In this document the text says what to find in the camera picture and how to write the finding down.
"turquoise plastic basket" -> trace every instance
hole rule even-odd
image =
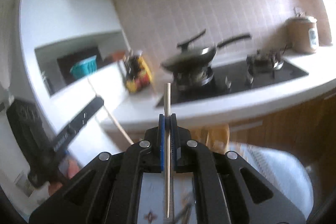
[[[82,61],[79,61],[70,69],[70,73],[78,80],[86,75],[90,75],[97,70],[97,56],[92,56]]]

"human hand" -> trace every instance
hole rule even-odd
[[[77,162],[75,160],[68,160],[69,167],[68,167],[68,173],[67,177],[69,179],[72,179],[74,175],[76,175],[79,172],[79,167],[77,165]],[[48,193],[50,196],[52,196],[58,189],[60,189],[63,186],[61,182],[53,182],[50,183],[48,187]]]

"pot label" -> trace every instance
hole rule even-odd
[[[310,47],[314,50],[317,49],[317,47],[319,46],[319,36],[317,34],[317,29],[316,28],[309,29],[308,35],[309,35]]]

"black glass cooktop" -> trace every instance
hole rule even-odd
[[[249,84],[246,80],[246,61],[212,68],[212,70],[214,73],[213,80],[203,87],[183,92],[179,91],[173,83],[171,85],[171,104],[191,102],[245,90],[257,89],[308,75],[304,70],[286,61],[283,62],[283,67],[280,70],[275,71],[274,77],[272,73],[259,74],[253,77],[252,84]],[[225,84],[225,77],[227,77],[228,81],[231,81],[230,89],[228,89]],[[163,106],[163,97],[157,104],[157,107],[160,106]]]

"cabinet handle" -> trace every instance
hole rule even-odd
[[[256,121],[256,122],[249,122],[249,123],[245,123],[245,124],[240,124],[239,126],[233,126],[233,127],[229,126],[229,130],[230,130],[230,133],[234,133],[234,132],[238,132],[238,131],[241,131],[241,130],[246,130],[246,129],[259,127],[259,126],[262,126],[262,125],[263,125],[263,120]]]
[[[334,92],[334,93],[332,93],[332,94],[330,94],[330,95],[324,97],[323,100],[328,100],[328,99],[330,99],[330,98],[333,98],[335,95],[336,95],[336,92]]]

